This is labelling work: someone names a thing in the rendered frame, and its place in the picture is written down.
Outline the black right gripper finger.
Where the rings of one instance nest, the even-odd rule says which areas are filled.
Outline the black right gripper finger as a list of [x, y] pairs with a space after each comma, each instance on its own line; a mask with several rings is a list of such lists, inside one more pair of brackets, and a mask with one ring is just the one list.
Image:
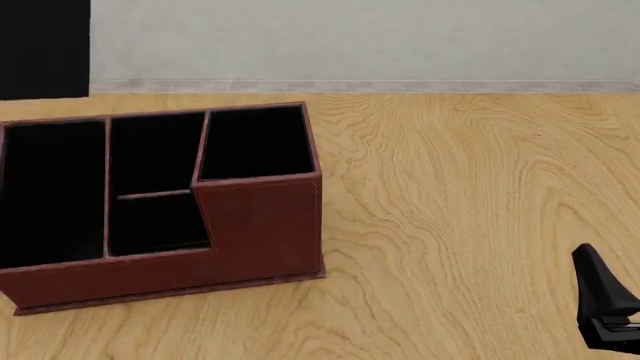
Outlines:
[[571, 253], [578, 285], [577, 322], [602, 317], [628, 318], [640, 312], [640, 299], [613, 275], [590, 244]]

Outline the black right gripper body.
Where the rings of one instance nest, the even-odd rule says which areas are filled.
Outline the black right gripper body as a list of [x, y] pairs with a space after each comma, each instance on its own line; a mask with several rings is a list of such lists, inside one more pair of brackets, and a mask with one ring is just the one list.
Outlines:
[[627, 317], [577, 316], [584, 343], [592, 350], [640, 351], [640, 322]]

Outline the red-brown desk caddy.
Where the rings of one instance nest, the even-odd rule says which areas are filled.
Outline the red-brown desk caddy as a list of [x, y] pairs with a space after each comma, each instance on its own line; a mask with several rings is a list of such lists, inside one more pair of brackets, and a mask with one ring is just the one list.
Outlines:
[[19, 316], [322, 278], [306, 105], [0, 122], [0, 293]]

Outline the black wall panel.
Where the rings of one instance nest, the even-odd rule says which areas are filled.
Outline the black wall panel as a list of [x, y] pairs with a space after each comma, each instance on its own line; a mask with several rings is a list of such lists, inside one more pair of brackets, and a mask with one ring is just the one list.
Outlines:
[[0, 101], [85, 98], [91, 0], [0, 0]]

